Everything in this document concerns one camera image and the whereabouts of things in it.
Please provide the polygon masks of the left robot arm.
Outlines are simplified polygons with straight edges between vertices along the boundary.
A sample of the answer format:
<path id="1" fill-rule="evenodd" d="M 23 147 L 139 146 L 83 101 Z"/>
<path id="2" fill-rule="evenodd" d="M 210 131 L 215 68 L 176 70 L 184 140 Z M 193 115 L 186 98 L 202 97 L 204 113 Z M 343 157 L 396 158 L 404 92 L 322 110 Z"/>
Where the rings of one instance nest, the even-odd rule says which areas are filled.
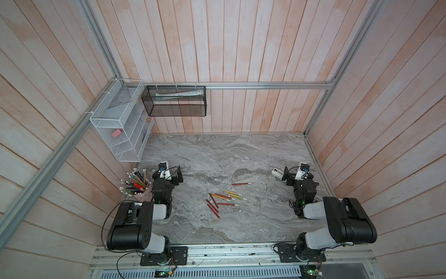
<path id="1" fill-rule="evenodd" d="M 150 177 L 145 169 L 134 169 L 127 175 L 129 179 L 121 182 L 120 191 L 136 200 L 121 201 L 112 210 L 116 215 L 107 237 L 101 237 L 103 246 L 116 253 L 136 251 L 170 257 L 170 241 L 152 227 L 171 215 L 173 189 L 184 182 L 181 167 L 161 162 Z"/>

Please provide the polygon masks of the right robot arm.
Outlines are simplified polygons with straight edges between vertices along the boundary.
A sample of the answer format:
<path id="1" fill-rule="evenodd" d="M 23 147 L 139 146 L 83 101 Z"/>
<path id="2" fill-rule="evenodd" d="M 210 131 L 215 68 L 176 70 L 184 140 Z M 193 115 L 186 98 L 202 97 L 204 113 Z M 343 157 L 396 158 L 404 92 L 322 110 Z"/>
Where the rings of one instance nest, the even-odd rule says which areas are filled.
<path id="1" fill-rule="evenodd" d="M 277 243 L 273 250 L 279 253 L 281 262 L 308 262 L 326 260 L 324 252 L 339 246 L 372 244 L 377 240 L 377 231 L 356 198 L 338 199 L 324 196 L 317 202 L 319 186 L 306 163 L 283 171 L 274 169 L 272 174 L 293 188 L 295 200 L 289 202 L 300 219 L 326 220 L 327 225 L 313 232 L 299 234 L 295 245 Z"/>

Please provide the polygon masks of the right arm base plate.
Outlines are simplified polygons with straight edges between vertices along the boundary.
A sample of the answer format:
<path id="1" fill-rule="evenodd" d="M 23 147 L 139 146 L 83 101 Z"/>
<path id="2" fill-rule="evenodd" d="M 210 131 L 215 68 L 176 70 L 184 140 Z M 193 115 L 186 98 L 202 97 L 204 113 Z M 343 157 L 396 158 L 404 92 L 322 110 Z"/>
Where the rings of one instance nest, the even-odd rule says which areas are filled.
<path id="1" fill-rule="evenodd" d="M 273 246 L 273 251 L 279 255 L 281 263 L 326 262 L 323 251 L 307 249 L 300 251 L 295 244 L 280 242 Z"/>

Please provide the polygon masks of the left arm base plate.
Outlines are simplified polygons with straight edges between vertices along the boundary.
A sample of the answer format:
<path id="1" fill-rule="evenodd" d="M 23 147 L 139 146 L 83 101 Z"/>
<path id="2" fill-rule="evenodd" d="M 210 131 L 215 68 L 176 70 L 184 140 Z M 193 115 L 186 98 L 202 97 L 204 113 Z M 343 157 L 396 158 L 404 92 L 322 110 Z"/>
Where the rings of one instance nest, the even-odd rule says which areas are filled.
<path id="1" fill-rule="evenodd" d="M 178 266 L 186 265 L 188 257 L 187 246 L 173 246 L 165 248 L 162 253 L 144 252 L 140 261 L 141 266 Z"/>

